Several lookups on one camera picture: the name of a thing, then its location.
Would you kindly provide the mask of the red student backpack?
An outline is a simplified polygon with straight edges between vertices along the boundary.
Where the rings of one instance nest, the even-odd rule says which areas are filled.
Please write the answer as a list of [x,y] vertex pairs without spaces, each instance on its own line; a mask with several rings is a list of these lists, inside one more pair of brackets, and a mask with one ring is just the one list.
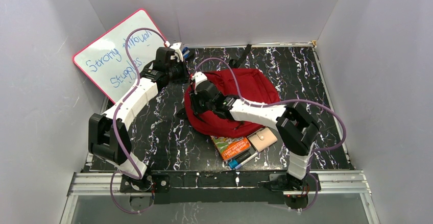
[[[253,102],[271,104],[280,101],[279,94],[269,79],[258,69],[240,68],[251,51],[248,44],[239,59],[231,59],[229,65],[234,72],[243,98]],[[229,70],[208,71],[204,73],[224,95],[237,95],[234,79]],[[192,127],[204,134],[216,137],[244,137],[261,129],[263,126],[248,122],[221,119],[211,111],[194,115],[189,97],[191,88],[184,94],[185,107],[177,112],[176,117],[188,120]]]

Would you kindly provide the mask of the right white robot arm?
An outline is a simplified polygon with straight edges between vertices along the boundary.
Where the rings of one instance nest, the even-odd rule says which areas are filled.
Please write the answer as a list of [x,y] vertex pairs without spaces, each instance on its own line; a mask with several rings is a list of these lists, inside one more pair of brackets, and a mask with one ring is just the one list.
[[300,102],[286,105],[266,104],[242,99],[239,95],[224,95],[210,81],[201,82],[188,94],[194,115],[212,112],[230,121],[252,122],[279,133],[288,149],[286,175],[271,180],[271,191],[302,190],[308,183],[308,158],[320,126]]

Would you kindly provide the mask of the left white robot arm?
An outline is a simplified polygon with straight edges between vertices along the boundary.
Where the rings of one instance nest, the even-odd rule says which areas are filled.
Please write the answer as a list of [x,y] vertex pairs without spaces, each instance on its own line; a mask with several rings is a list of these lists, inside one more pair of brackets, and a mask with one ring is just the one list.
[[187,82],[189,74],[181,43],[158,48],[155,59],[143,67],[139,77],[110,109],[90,117],[88,151],[133,178],[139,191],[147,191],[152,187],[152,177],[146,174],[147,166],[132,153],[128,129],[144,106],[169,83]]

